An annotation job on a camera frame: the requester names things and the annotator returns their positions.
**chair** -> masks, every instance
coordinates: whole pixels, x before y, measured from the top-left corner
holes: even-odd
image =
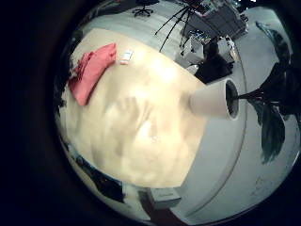
[[[151,16],[151,13],[153,13],[153,10],[152,9],[146,9],[145,6],[150,6],[150,5],[153,5],[153,4],[156,4],[156,3],[159,3],[159,0],[136,0],[136,3],[140,6],[142,6],[143,8],[138,8],[138,9],[134,9],[132,11],[132,13],[134,13],[135,17],[137,15],[147,15],[148,17]]]

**beige tabletop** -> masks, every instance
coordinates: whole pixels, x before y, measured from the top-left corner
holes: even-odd
[[[204,86],[157,50],[117,32],[93,29],[74,50],[82,54],[115,42],[117,61],[80,106],[68,88],[60,108],[68,142],[103,173],[137,186],[180,186],[198,151],[206,119],[190,111],[191,93]],[[134,53],[129,65],[119,61]]]

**tripod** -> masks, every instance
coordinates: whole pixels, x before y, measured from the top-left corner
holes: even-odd
[[[165,38],[165,40],[164,40],[164,42],[163,42],[163,44],[162,44],[162,46],[161,46],[161,48],[160,48],[160,50],[159,50],[159,52],[161,52],[161,50],[163,49],[163,47],[164,47],[164,45],[166,44],[166,41],[168,40],[168,38],[169,38],[169,35],[171,34],[171,32],[172,32],[172,30],[175,28],[175,26],[180,22],[180,21],[183,21],[183,22],[185,22],[185,25],[184,25],[184,29],[183,29],[183,32],[182,32],[182,38],[181,38],[181,43],[180,43],[180,47],[183,47],[184,45],[185,45],[185,43],[184,44],[182,44],[182,39],[183,39],[183,36],[184,36],[184,31],[185,31],[185,29],[186,29],[186,27],[187,27],[187,24],[188,24],[188,20],[189,20],[189,18],[190,18],[190,16],[193,14],[195,12],[195,10],[191,7],[191,6],[186,6],[186,7],[184,7],[184,8],[182,8],[182,9],[180,9],[178,12],[176,12],[174,15],[172,15],[157,31],[156,31],[156,33],[155,33],[155,35],[157,35],[158,34],[158,32],[168,23],[168,22],[170,22],[171,20],[172,20],[172,18],[177,18],[177,21],[176,21],[176,23],[171,27],[171,29],[169,30],[169,32],[168,32],[168,34],[167,34],[167,36],[166,36],[166,38]],[[186,17],[186,21],[184,21],[183,19],[182,19],[182,17],[185,15],[187,13],[187,17]]]

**pink cloth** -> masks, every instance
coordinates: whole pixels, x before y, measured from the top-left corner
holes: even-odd
[[[105,45],[95,52],[84,53],[74,71],[77,76],[68,82],[71,93],[79,105],[86,105],[98,80],[106,68],[116,60],[116,44]]]

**white cylinder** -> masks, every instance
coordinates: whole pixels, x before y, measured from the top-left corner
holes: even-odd
[[[195,115],[234,120],[237,117],[238,101],[231,102],[230,109],[226,100],[226,87],[231,95],[237,95],[234,82],[225,78],[204,88],[198,89],[190,96],[190,108]]]

